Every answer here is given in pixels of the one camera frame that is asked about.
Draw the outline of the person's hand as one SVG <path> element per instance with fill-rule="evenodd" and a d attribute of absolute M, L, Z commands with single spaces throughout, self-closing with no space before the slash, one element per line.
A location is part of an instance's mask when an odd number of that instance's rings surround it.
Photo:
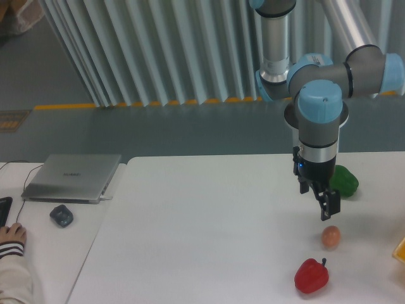
<path fill-rule="evenodd" d="M 21 223 L 14 223 L 11 227 L 4 226 L 0 230 L 0 242 L 3 243 L 21 243 L 25 245 L 27 241 L 27 230 Z"/>

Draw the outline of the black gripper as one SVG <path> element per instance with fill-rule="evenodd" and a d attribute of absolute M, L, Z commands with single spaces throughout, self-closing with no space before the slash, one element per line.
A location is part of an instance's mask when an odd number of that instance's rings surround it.
<path fill-rule="evenodd" d="M 305 194 L 311 187 L 319 202 L 322 221 L 340 213 L 340 193 L 330 187 L 330 179 L 335 171 L 336 157 L 329 161 L 311 162 L 300 154 L 299 146 L 293 147 L 293 173 L 300 184 L 300 193 Z"/>

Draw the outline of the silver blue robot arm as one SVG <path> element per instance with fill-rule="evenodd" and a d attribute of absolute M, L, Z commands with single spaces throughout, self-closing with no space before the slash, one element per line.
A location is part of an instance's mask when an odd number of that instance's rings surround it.
<path fill-rule="evenodd" d="M 300 192 L 312 191 L 322 220 L 340 212 L 340 192 L 330 185 L 335 172 L 340 128 L 347 122 L 347 98 L 396 91 L 404 85 L 404 62 L 377 46 L 354 1 L 322 1 L 323 11 L 346 52 L 335 64 L 324 54 L 290 62 L 289 14 L 295 1 L 251 1 L 260 16 L 263 60 L 256 72 L 262 98 L 291 97 L 284 119 L 293 131 L 293 172 Z"/>

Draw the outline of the white striped sleeve forearm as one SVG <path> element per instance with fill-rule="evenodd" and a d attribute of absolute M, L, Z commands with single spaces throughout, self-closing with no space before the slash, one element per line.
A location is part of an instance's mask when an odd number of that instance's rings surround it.
<path fill-rule="evenodd" d="M 24 245 L 18 241 L 1 243 L 1 303 L 35 303 Z"/>

